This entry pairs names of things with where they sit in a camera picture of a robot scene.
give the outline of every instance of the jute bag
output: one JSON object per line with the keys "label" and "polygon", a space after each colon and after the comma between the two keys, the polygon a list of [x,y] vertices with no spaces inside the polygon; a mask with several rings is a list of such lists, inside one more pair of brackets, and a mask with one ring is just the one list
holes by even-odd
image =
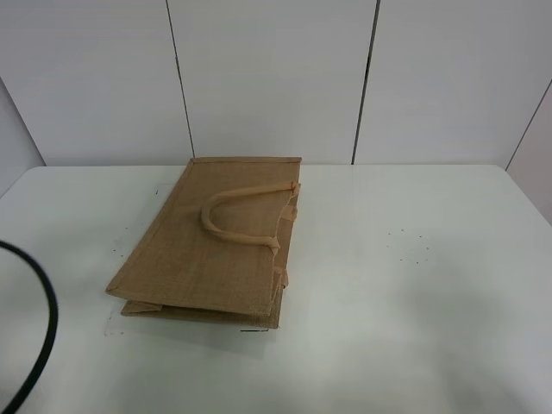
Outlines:
{"label": "jute bag", "polygon": [[122,314],[277,328],[300,161],[192,159],[107,286]]}

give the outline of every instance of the table surface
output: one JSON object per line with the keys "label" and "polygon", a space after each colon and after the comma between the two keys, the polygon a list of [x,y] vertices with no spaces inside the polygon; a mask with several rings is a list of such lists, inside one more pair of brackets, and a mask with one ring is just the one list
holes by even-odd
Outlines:
{"label": "table surface", "polygon": [[[39,167],[0,238],[60,302],[24,413],[552,413],[552,228],[496,166],[303,166],[280,329],[120,317],[104,288],[181,166]],[[0,253],[0,404],[47,306]]]}

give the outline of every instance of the rope handle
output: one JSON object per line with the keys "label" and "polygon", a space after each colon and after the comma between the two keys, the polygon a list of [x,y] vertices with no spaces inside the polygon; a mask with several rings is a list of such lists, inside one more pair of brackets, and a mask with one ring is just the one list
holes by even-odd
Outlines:
{"label": "rope handle", "polygon": [[244,235],[242,233],[235,233],[233,231],[220,230],[210,220],[210,212],[213,207],[224,203],[232,198],[256,196],[277,191],[291,191],[292,194],[290,198],[293,198],[299,194],[300,187],[301,185],[296,181],[286,181],[283,183],[272,185],[259,185],[256,187],[247,187],[240,188],[238,190],[218,192],[214,196],[211,196],[204,203],[201,209],[201,223],[203,224],[205,230],[209,231],[212,235],[218,237],[221,240],[239,244],[248,244],[251,246],[268,246],[270,249],[272,249],[274,255],[276,255],[279,249],[279,243],[276,237],[271,237],[269,235]]}

